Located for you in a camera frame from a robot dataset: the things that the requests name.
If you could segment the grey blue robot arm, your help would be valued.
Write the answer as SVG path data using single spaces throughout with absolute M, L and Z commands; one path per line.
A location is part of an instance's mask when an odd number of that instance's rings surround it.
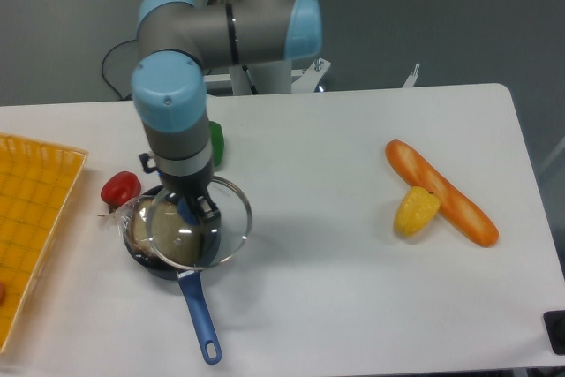
M 182 216 L 220 216 L 207 188 L 214 173 L 206 70 L 317 55 L 318 0 L 143 0 L 132 100 L 165 188 Z

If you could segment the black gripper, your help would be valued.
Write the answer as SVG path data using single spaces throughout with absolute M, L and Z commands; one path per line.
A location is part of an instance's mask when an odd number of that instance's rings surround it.
M 220 219 L 220 210 L 210 198 L 207 190 L 214 173 L 211 159 L 205 165 L 198 166 L 195 171 L 181 176 L 170 174 L 164 168 L 160 168 L 157 165 L 158 159 L 159 157 L 154 154 L 139 155 L 144 172 L 146 174 L 157 172 L 162 185 L 173 192 L 169 195 L 169 202 L 177 208 L 177 213 L 185 223 L 190 225 L 199 223 L 185 198 L 196 200 L 196 212 L 202 222 L 215 222 Z

